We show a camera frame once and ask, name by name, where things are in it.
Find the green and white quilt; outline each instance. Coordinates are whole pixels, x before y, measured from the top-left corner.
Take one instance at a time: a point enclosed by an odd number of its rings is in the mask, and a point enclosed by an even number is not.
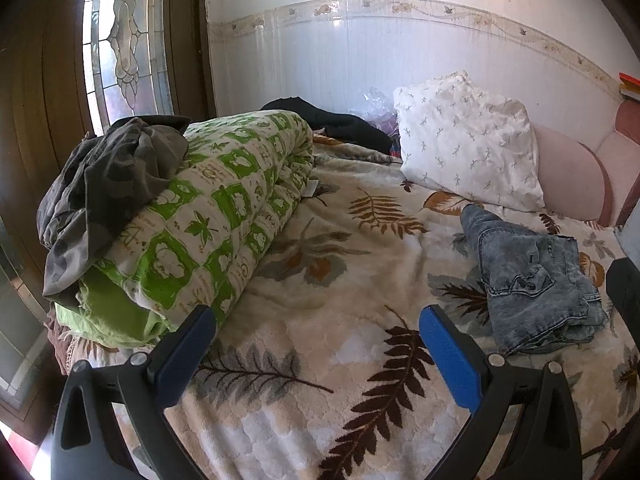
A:
[[[270,110],[192,124],[185,137],[177,176],[96,267],[169,326],[197,304],[220,325],[300,200],[312,133]]]

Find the white fabric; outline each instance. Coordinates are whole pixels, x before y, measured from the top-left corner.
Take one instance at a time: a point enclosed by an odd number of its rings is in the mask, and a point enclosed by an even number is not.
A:
[[[407,179],[519,211],[544,207],[538,143],[522,103],[455,72],[397,88],[394,105]]]

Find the green leaf print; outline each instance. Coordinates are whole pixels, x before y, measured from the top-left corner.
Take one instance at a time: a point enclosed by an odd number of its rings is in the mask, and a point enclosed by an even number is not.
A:
[[[211,234],[211,232],[218,232],[218,230],[214,229],[213,227],[209,227],[209,221],[211,220],[210,218],[204,218],[204,216],[202,216],[197,211],[195,212],[195,215],[196,219],[191,221],[189,226],[185,229],[185,232],[193,236],[199,236],[200,242],[204,247],[205,245],[207,245],[207,242],[213,240],[213,235]]]

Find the decorative tile border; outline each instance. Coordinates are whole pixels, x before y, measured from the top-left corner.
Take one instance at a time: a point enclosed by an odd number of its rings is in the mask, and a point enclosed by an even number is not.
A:
[[[575,70],[611,98],[622,101],[615,78],[561,41],[487,10],[438,0],[312,0],[266,10],[228,23],[210,23],[209,33],[211,41],[226,43],[247,34],[274,32],[301,23],[373,17],[446,23],[513,41]]]

